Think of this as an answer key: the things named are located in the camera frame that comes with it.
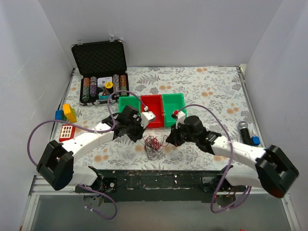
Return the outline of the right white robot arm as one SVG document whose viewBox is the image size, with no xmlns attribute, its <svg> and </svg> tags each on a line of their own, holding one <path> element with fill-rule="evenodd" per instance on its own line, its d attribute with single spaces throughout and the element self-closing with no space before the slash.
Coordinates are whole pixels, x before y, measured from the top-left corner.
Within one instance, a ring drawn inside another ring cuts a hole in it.
<svg viewBox="0 0 308 231">
<path fill-rule="evenodd" d="M 240 142 L 229 143 L 220 133 L 206 130 L 199 117 L 186 117 L 182 112 L 173 115 L 175 124 L 166 141 L 174 146 L 185 142 L 195 143 L 203 152 L 223 156 L 244 164 L 244 167 L 224 167 L 207 184 L 215 189 L 229 191 L 236 186 L 251 186 L 264 189 L 276 198 L 282 198 L 299 176 L 299 171 L 282 151 L 272 145 L 269 148 L 255 147 Z"/>
</svg>

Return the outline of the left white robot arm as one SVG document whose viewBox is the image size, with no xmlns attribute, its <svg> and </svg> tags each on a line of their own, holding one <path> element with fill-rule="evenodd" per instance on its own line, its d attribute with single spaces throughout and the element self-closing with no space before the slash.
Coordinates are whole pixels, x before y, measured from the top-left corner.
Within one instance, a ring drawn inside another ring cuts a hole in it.
<svg viewBox="0 0 308 231">
<path fill-rule="evenodd" d="M 128 105 L 121 113 L 108 116 L 89 132 L 64 142 L 49 142 L 37 165 L 37 172 L 56 191 L 67 185 L 81 184 L 93 193 L 98 192 L 103 187 L 102 174 L 91 166 L 76 166 L 77 160 L 123 135 L 133 142 L 140 140 L 153 119 L 152 112 L 139 112 Z"/>
</svg>

